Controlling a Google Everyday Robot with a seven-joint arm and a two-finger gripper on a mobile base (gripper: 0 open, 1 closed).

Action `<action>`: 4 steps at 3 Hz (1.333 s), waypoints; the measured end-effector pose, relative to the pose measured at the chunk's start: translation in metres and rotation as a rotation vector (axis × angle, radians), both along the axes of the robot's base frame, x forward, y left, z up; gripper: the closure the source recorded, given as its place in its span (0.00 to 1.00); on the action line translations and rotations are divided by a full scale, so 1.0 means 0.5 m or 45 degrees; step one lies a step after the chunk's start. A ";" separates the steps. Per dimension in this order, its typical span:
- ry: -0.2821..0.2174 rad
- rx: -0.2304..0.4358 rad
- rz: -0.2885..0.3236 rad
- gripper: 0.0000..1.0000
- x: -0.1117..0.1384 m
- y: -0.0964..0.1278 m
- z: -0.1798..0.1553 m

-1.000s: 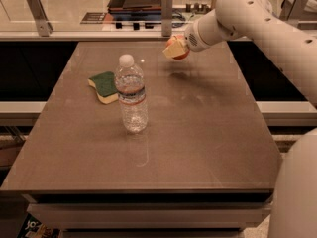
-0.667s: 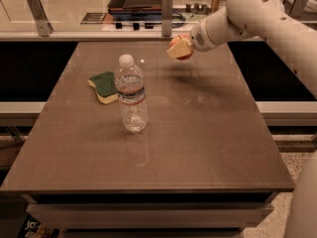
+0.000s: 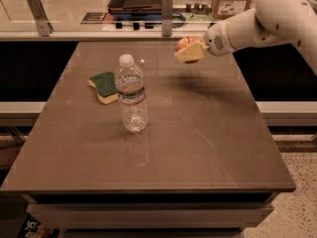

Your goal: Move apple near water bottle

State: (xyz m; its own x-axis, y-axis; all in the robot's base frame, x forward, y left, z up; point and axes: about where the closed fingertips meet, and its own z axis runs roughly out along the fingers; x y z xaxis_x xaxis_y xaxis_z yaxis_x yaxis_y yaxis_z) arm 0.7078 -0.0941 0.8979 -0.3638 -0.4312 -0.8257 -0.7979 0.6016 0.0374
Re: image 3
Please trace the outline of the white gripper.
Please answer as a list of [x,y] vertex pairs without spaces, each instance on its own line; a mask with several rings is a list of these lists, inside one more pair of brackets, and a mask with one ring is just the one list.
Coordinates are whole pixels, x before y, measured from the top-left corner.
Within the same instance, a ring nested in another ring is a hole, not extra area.
[[229,41],[226,21],[220,21],[210,26],[204,34],[203,40],[207,46],[200,41],[178,44],[174,54],[175,58],[179,62],[192,62],[203,59],[207,50],[216,57],[235,51]]

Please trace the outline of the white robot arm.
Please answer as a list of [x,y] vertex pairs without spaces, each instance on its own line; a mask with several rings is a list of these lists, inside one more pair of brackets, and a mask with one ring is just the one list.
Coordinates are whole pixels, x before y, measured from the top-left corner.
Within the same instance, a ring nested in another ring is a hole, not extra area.
[[308,0],[258,0],[254,8],[212,25],[193,42],[181,39],[174,56],[190,62],[284,43],[293,45],[317,74],[317,15]]

